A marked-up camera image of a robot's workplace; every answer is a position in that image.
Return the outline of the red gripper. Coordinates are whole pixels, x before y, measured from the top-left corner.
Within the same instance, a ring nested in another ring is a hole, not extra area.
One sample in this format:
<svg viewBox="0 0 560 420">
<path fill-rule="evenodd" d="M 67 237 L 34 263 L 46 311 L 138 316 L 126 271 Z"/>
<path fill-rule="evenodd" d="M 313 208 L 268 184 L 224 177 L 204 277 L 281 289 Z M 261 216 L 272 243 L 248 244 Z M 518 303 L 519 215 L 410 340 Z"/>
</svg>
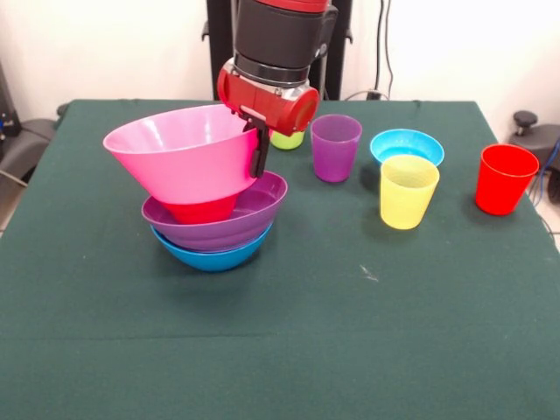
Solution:
<svg viewBox="0 0 560 420">
<path fill-rule="evenodd" d="M 275 87 L 248 79 L 228 60 L 219 72 L 217 93 L 221 102 L 245 119 L 265 123 L 276 132 L 290 136 L 304 131 L 319 107 L 319 91 L 306 81 L 297 87 Z M 260 178 L 265 169 L 270 147 L 270 131 L 258 127 L 257 145 L 251 157 L 249 174 Z"/>
</svg>

